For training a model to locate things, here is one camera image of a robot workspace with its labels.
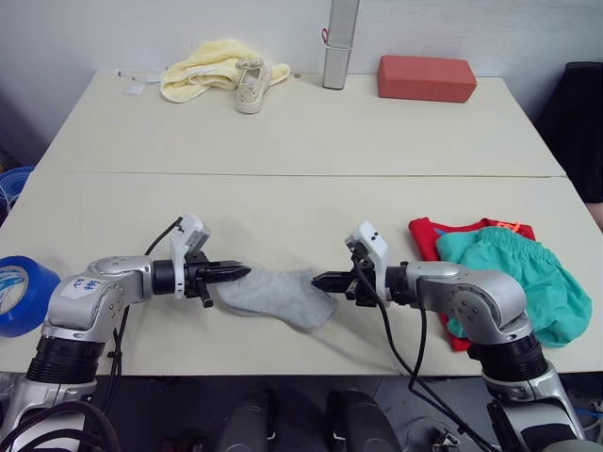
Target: sticker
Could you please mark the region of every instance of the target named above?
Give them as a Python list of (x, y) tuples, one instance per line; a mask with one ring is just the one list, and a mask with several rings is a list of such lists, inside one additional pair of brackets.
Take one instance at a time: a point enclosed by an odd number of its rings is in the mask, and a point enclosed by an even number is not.
[(63, 287), (60, 295), (68, 299), (81, 299), (86, 295), (96, 292), (105, 281), (96, 278), (75, 278)]

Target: yellow towel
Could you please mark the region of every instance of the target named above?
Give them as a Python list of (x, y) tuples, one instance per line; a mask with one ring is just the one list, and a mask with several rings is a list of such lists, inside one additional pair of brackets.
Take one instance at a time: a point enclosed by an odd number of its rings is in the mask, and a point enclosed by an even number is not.
[[(186, 60), (171, 66), (161, 80), (161, 94), (178, 104), (190, 101), (211, 87), (234, 90), (241, 71), (240, 59), (260, 58), (237, 40), (215, 40), (202, 44)], [(275, 85), (291, 74), (286, 64), (272, 66)]]

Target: shoe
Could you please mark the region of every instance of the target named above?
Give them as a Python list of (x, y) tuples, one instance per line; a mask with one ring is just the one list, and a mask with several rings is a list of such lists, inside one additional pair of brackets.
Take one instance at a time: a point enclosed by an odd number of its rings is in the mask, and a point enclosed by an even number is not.
[(261, 58), (240, 59), (236, 68), (241, 70), (236, 89), (236, 109), (241, 113), (257, 113), (272, 81), (272, 68)]

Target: tape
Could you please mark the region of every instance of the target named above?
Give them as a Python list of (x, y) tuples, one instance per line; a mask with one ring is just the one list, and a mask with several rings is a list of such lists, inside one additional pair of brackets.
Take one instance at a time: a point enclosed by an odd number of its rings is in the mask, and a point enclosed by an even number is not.
[(59, 282), (54, 271), (28, 257), (0, 259), (0, 336), (15, 337), (36, 329)]

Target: teal cloth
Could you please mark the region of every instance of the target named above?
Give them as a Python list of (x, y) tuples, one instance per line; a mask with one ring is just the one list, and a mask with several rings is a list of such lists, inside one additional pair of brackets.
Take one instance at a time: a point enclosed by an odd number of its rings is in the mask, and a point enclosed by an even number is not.
[[(591, 299), (555, 254), (505, 228), (449, 233), (436, 241), (440, 258), (472, 270), (500, 270), (526, 291), (528, 315), (536, 337), (548, 347), (563, 347), (580, 336), (593, 313)], [(448, 330), (464, 337), (456, 318)]]

